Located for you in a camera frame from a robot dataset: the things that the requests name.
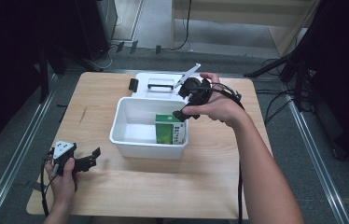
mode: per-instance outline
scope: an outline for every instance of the white plastic box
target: white plastic box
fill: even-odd
[[[157,144],[155,116],[172,114],[185,105],[171,99],[123,97],[117,106],[110,141],[124,157],[179,160],[188,144],[188,121],[183,144]]]

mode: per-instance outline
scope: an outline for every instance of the human hand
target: human hand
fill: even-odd
[[[220,83],[217,74],[201,73],[201,77],[211,80],[215,89],[221,90],[215,83]],[[186,115],[207,115],[212,120],[221,120],[231,128],[236,128],[239,119],[248,117],[245,111],[230,98],[219,92],[213,92],[210,100],[205,105],[189,105],[183,108]]]
[[[70,213],[74,205],[74,198],[76,194],[76,186],[73,180],[73,169],[75,167],[75,160],[70,158],[63,167],[63,176],[51,176],[53,165],[52,158],[45,165],[49,180],[51,181],[51,188],[53,191],[54,205],[52,211],[55,209],[63,210],[65,213]]]

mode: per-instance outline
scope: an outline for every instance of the finger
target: finger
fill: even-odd
[[[51,175],[53,170],[52,165],[52,157],[49,157],[49,161],[44,165],[44,169],[46,170],[47,174]]]
[[[207,105],[189,105],[182,109],[186,115],[205,115]]]
[[[200,76],[203,78],[209,78],[213,83],[220,82],[220,78],[216,73],[201,73]]]
[[[66,164],[64,165],[63,168],[63,177],[65,178],[73,178],[72,177],[72,172],[73,169],[75,168],[75,159],[73,158],[69,158],[69,160],[67,160]]]

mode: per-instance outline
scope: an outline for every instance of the green and white box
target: green and white box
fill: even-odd
[[[186,125],[173,115],[156,115],[157,144],[181,145],[184,143]]]

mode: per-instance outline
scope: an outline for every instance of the black device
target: black device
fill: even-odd
[[[215,89],[211,87],[211,84],[217,85],[222,90]],[[180,88],[178,94],[184,98],[189,96],[188,105],[205,105],[209,102],[210,97],[212,96],[213,91],[219,92],[222,95],[230,98],[237,105],[239,105],[242,109],[244,106],[241,103],[242,95],[238,92],[233,91],[230,87],[222,84],[222,83],[210,83],[209,80],[204,78],[202,82],[196,77],[189,77],[183,83]],[[191,117],[197,119],[199,115],[185,115],[182,110],[176,110],[172,113],[177,119],[184,122],[184,120],[189,119]]]
[[[70,145],[68,149],[57,159],[53,160],[54,170],[52,171],[53,179],[57,176],[63,175],[63,168],[66,162],[69,160],[69,158],[74,158],[74,152],[77,149],[77,144],[73,143]],[[41,196],[42,196],[42,204],[43,209],[46,217],[49,215],[49,209],[47,206],[47,200],[46,200],[46,194],[47,189],[49,188],[50,182],[47,186],[44,185],[44,166],[45,164],[50,160],[50,157],[54,155],[55,153],[55,147],[53,147],[48,153],[47,156],[44,158],[43,163],[41,165],[41,175],[40,175],[40,190],[41,190]],[[96,159],[101,155],[100,148],[96,148],[92,154],[88,157],[84,157],[81,159],[75,159],[75,167],[72,172],[72,177],[75,183],[75,190],[77,190],[77,182],[76,182],[76,173],[77,172],[87,172],[90,170],[92,166],[96,165]]]

